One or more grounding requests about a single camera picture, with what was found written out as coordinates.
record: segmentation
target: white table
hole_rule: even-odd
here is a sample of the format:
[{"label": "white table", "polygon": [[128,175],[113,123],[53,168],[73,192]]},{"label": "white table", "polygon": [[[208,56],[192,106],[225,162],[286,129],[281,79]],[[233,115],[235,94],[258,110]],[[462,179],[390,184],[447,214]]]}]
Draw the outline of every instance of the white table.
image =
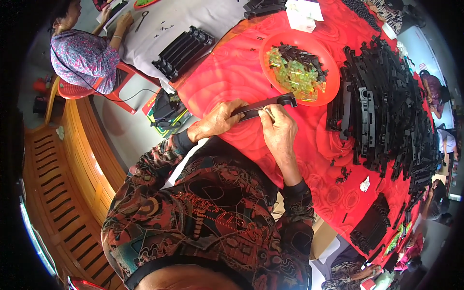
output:
[{"label": "white table", "polygon": [[[121,0],[110,3],[116,6]],[[134,24],[129,28],[124,44],[119,49],[121,59],[143,73],[156,77],[162,87],[173,92],[169,80],[151,62],[182,32],[195,26],[214,36],[219,41],[240,20],[244,19],[243,5],[247,0],[161,0],[144,9],[134,9],[135,0],[130,0],[104,29],[108,35],[114,33],[119,15],[131,11]],[[149,11],[139,31],[135,30],[142,19],[142,12]]]}]

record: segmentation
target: black patterned sweater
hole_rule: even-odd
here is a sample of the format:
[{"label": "black patterned sweater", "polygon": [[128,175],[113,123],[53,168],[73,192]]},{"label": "black patterned sweater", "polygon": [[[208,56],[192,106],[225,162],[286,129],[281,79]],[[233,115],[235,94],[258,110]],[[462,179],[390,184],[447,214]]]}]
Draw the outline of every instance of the black patterned sweater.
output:
[{"label": "black patterned sweater", "polygon": [[277,190],[268,192],[267,177],[235,148],[233,156],[194,155],[175,186],[161,189],[193,146],[186,131],[164,140],[114,196],[101,238],[126,287],[157,269],[195,264],[244,290],[307,290],[314,209],[304,180],[281,190],[285,214],[277,228]]}]

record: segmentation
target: rose pattern tablecloth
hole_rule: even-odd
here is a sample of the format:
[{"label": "rose pattern tablecloth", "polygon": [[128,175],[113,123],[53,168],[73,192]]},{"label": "rose pattern tablecloth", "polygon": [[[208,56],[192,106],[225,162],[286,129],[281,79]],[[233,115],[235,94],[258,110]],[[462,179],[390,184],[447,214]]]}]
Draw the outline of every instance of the rose pattern tablecloth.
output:
[{"label": "rose pattern tablecloth", "polygon": [[[320,6],[325,21],[317,22],[312,34],[327,48],[339,66],[346,60],[343,52],[346,45],[355,49],[359,55],[362,42],[369,42],[373,35],[378,35],[340,0],[320,1]],[[258,55],[262,39],[287,29],[290,29],[290,25],[286,13],[280,12],[218,48],[178,90],[190,112],[202,118],[220,101],[231,101],[239,97],[254,103],[280,95],[264,76]],[[387,39],[395,49],[396,40],[389,40],[384,33],[382,38]],[[293,109],[287,106],[286,109],[299,126],[294,150],[300,172],[311,188],[316,213],[351,242],[349,234],[378,193],[382,192],[388,200],[388,217],[393,224],[403,202],[409,200],[410,181],[391,181],[392,164],[388,166],[387,177],[384,179],[362,165],[353,165],[354,140],[342,141],[338,132],[325,130],[327,106],[299,105]],[[241,122],[220,137],[255,161],[278,186],[283,186],[282,174],[266,147],[258,118]],[[342,167],[346,167],[351,174],[344,183],[337,184],[336,179],[342,177]],[[359,185],[368,176],[371,185],[364,193]],[[417,211],[417,208],[413,211],[414,220]],[[389,228],[379,246],[388,243],[395,232]],[[379,255],[374,263],[384,264],[387,258]]]}]

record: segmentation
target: black cable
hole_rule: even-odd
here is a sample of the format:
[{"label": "black cable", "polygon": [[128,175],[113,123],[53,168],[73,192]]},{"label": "black cable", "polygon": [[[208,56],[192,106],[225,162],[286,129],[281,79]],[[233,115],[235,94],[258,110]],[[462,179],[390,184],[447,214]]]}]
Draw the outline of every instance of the black cable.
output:
[{"label": "black cable", "polygon": [[105,94],[103,94],[103,93],[97,91],[97,89],[95,89],[94,87],[92,87],[92,86],[85,80],[85,78],[83,78],[81,75],[79,75],[78,73],[76,73],[75,71],[73,71],[72,69],[70,69],[67,65],[65,65],[65,64],[61,61],[61,59],[59,59],[59,57],[58,57],[58,55],[57,55],[57,53],[56,53],[56,51],[55,51],[55,49],[53,48],[53,45],[52,45],[52,32],[51,32],[51,31],[50,31],[50,47],[52,48],[52,51],[53,51],[53,53],[55,54],[55,57],[56,57],[57,60],[61,63],[62,66],[64,66],[64,67],[65,67],[66,69],[68,69],[69,71],[72,71],[76,76],[80,77],[90,88],[92,88],[96,93],[98,93],[98,94],[102,95],[103,97],[105,97],[107,100],[110,100],[110,101],[112,101],[112,102],[126,102],[126,101],[132,99],[133,97],[137,96],[140,92],[142,92],[142,91],[144,91],[144,90],[149,90],[150,92],[152,92],[152,93],[154,93],[154,94],[158,94],[157,92],[155,92],[155,91],[153,91],[153,90],[150,90],[150,89],[142,89],[142,90],[138,91],[135,95],[133,95],[132,97],[130,97],[130,98],[127,99],[127,100],[120,100],[120,101],[119,101],[119,100],[112,100],[112,99],[108,98]]}]

